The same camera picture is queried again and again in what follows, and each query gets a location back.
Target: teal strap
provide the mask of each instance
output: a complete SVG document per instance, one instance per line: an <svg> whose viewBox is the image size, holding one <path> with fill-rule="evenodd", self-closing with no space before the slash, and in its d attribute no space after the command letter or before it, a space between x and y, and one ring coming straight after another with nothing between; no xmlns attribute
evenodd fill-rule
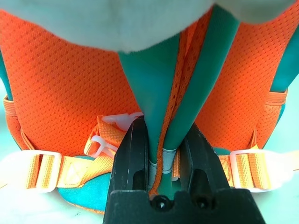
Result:
<svg viewBox="0 0 299 224"><path fill-rule="evenodd" d="M179 35L149 49L119 53L128 83L144 113L149 133L149 159L157 162L157 146L177 62Z"/></svg>
<svg viewBox="0 0 299 224"><path fill-rule="evenodd" d="M10 84L7 77L7 72L4 66L4 61L3 61L1 51L0 51L0 78L2 79L2 82L5 86L8 100L13 100L13 95L11 93Z"/></svg>
<svg viewBox="0 0 299 224"><path fill-rule="evenodd" d="M299 74L299 26L286 46L284 55L276 71L272 92L285 92Z"/></svg>
<svg viewBox="0 0 299 224"><path fill-rule="evenodd" d="M239 25L239 21L225 10L217 6L213 8L194 74L168 128L164 141L165 149L178 148L194 123L220 74ZM158 193L172 198L174 192L171 190L171 175L162 174Z"/></svg>

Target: black clamp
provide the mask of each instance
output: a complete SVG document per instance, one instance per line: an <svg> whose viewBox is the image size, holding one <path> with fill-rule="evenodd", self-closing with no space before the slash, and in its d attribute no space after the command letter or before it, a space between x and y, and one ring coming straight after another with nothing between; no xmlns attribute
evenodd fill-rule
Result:
<svg viewBox="0 0 299 224"><path fill-rule="evenodd" d="M194 124L180 146L182 191L148 196L148 133L133 122L114 158L104 224L264 224L249 190L231 188L218 155Z"/></svg>

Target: white fur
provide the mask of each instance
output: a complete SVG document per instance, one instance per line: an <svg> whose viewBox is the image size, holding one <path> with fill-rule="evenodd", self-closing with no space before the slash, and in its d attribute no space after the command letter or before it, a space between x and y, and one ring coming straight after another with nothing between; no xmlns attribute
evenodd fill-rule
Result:
<svg viewBox="0 0 299 224"><path fill-rule="evenodd" d="M240 20L261 22L293 0L0 0L0 8L73 43L130 52L177 34L214 1ZM260 7L272 13L261 14Z"/></svg>

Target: teal fabric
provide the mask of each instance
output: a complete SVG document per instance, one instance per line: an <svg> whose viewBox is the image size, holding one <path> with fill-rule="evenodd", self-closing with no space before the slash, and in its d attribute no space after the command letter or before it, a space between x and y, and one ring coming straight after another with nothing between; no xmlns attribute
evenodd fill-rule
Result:
<svg viewBox="0 0 299 224"><path fill-rule="evenodd" d="M285 92L299 74L299 26L290 39L276 71L272 92Z"/></svg>
<svg viewBox="0 0 299 224"><path fill-rule="evenodd" d="M128 83L144 113L149 133L149 159L157 162L157 146L177 62L179 35L149 49L119 53Z"/></svg>
<svg viewBox="0 0 299 224"><path fill-rule="evenodd" d="M88 156L79 158L94 160ZM104 211L107 202L107 195L111 173L100 175L83 185L81 188L58 188L60 196L72 203L88 209Z"/></svg>
<svg viewBox="0 0 299 224"><path fill-rule="evenodd" d="M235 38L240 22L231 14L215 6L194 74L182 103L172 120L164 141L164 148L177 148L194 123L210 94ZM162 174L158 193L168 195L171 175Z"/></svg>
<svg viewBox="0 0 299 224"><path fill-rule="evenodd" d="M0 78L2 79L2 82L5 86L8 99L13 100L13 95L11 93L10 84L9 84L9 80L7 77L7 73L6 73L6 69L5 69L5 65L4 65L4 61L3 61L1 52L0 52Z"/></svg>
<svg viewBox="0 0 299 224"><path fill-rule="evenodd" d="M229 155L230 151L228 151L227 149L224 148L214 148L215 152L217 153L217 155Z"/></svg>
<svg viewBox="0 0 299 224"><path fill-rule="evenodd" d="M284 111L285 111L285 104L283 104L283 105L281 106L281 110L280 110L280 114L279 114L277 123L278 123L279 120L281 119L281 116L283 115Z"/></svg>

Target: buckle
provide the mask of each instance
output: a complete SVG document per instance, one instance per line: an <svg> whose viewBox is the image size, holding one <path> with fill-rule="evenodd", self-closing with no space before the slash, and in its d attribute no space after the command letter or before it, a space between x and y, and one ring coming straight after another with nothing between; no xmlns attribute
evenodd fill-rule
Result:
<svg viewBox="0 0 299 224"><path fill-rule="evenodd" d="M117 115L109 115L102 117L102 121L108 124L116 123L116 125L123 131L127 131L132 122L137 119L139 116L143 116L142 112L136 112L132 114L117 114Z"/></svg>
<svg viewBox="0 0 299 224"><path fill-rule="evenodd" d="M24 169L28 166L30 168L35 168L30 164L31 158L35 155L50 155L54 156L54 161L51 167L51 173L49 175L48 187L47 188L29 188L26 189L26 192L38 192L38 193L47 193L51 192L56 188L57 181L59 178L60 164L62 160L62 155L57 152L49 152L42 150L23 150L16 153L12 153L4 158L1 163L3 168L7 169L6 179L8 180L8 184L14 186L16 189L23 189L23 184L28 181L28 169Z"/></svg>
<svg viewBox="0 0 299 224"><path fill-rule="evenodd" d="M100 155L100 153L103 151L110 157L114 158L114 154L111 151L109 151L109 149L116 152L118 147L111 145L110 143L106 142L105 139L103 139L102 137L100 137L98 135L94 135L90 140L96 141L100 144L100 147L98 148L98 150L95 153L90 155L91 157L97 158Z"/></svg>
<svg viewBox="0 0 299 224"><path fill-rule="evenodd" d="M293 169L285 155L275 153L264 149L247 149L233 151L229 155L232 176L235 188L242 188L240 175L237 164L237 155L239 154L265 154L266 167L271 182L271 189L250 188L252 193L261 193L280 188L285 182L290 181L293 177Z"/></svg>

